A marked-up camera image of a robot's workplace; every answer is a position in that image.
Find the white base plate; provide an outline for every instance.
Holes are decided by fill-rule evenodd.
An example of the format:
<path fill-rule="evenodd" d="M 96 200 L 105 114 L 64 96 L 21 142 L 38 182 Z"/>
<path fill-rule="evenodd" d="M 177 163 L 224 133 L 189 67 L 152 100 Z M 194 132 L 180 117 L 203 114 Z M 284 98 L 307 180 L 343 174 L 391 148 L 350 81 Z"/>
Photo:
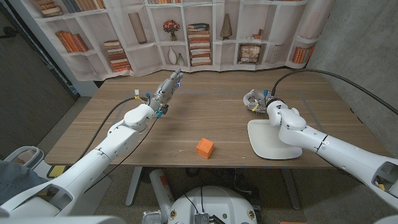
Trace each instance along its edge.
<path fill-rule="evenodd" d="M 251 120 L 248 132 L 254 152 L 265 159 L 293 159 L 301 156 L 300 147 L 291 146 L 279 140 L 279 127 L 270 125 L 267 119 Z"/>

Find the table leg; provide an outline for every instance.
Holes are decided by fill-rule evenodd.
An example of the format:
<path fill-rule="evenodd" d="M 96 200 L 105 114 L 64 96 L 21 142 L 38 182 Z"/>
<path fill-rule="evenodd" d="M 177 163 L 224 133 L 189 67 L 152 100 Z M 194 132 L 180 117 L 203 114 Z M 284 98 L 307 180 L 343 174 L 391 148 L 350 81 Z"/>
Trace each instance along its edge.
<path fill-rule="evenodd" d="M 282 169 L 282 176 L 285 181 L 285 185 L 287 187 L 287 191 L 289 193 L 290 201 L 292 202 L 292 206 L 295 210 L 300 210 L 300 200 L 299 195 L 297 194 L 297 189 L 294 184 L 292 171 L 290 169 Z"/>
<path fill-rule="evenodd" d="M 135 167 L 132 172 L 129 192 L 126 197 L 126 205 L 131 206 L 134 203 L 134 197 L 136 196 L 138 185 L 141 179 L 143 167 Z"/>

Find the flower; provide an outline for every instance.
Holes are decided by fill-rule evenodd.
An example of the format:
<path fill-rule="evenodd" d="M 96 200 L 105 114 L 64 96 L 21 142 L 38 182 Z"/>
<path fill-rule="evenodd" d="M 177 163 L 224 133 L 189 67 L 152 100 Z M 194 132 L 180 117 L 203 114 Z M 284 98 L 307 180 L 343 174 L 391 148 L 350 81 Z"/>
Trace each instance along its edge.
<path fill-rule="evenodd" d="M 167 20 L 163 23 L 163 30 L 165 32 L 175 32 L 180 28 L 180 24 L 176 23 L 174 20 Z"/>

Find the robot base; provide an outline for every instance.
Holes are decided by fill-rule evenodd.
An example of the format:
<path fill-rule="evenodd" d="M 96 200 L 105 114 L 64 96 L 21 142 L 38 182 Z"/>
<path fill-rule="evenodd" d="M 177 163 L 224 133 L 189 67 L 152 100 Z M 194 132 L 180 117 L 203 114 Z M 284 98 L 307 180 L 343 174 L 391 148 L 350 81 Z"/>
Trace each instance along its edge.
<path fill-rule="evenodd" d="M 203 186 L 202 188 L 197 187 L 185 195 L 192 201 L 199 213 L 203 213 L 204 210 L 209 217 L 215 215 L 224 223 L 257 223 L 252 205 L 233 190 L 220 186 Z M 168 223 L 194 223 L 197 211 L 192 203 L 184 195 L 177 199 L 172 205 Z"/>

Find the bookshelf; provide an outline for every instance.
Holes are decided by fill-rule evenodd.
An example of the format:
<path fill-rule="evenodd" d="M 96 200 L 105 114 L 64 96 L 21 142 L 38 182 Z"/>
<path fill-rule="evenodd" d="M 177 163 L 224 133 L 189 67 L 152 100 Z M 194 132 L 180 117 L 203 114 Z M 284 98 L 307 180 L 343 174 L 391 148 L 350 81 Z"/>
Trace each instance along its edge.
<path fill-rule="evenodd" d="M 150 0 L 103 0 L 106 9 L 69 13 L 62 0 L 54 0 L 64 15 L 43 17 L 33 0 L 20 0 L 44 31 L 59 54 L 81 81 L 104 80 L 119 75 L 143 76 L 158 70 L 184 72 L 200 70 L 257 70 L 288 66 L 302 68 L 305 63 L 293 63 L 296 47 L 311 47 L 329 16 L 335 0 L 263 1 L 263 0 L 181 0 L 182 3 L 151 4 Z M 139 44 L 128 14 L 137 12 L 147 42 Z M 224 15 L 228 13 L 232 35 L 220 37 Z M 163 31 L 163 23 L 175 20 L 180 30 L 178 41 L 170 41 L 170 33 Z M 189 24 L 210 25 L 211 65 L 192 67 L 189 56 Z M 261 39 L 253 39 L 259 29 Z M 80 34 L 89 51 L 68 53 L 55 33 L 59 30 Z M 103 42 L 119 40 L 125 50 L 132 71 L 113 73 Z M 259 63 L 239 63 L 239 46 L 261 46 Z M 279 56 L 270 63 L 276 45 Z M 184 66 L 172 65 L 168 60 L 169 47 L 182 54 Z"/>

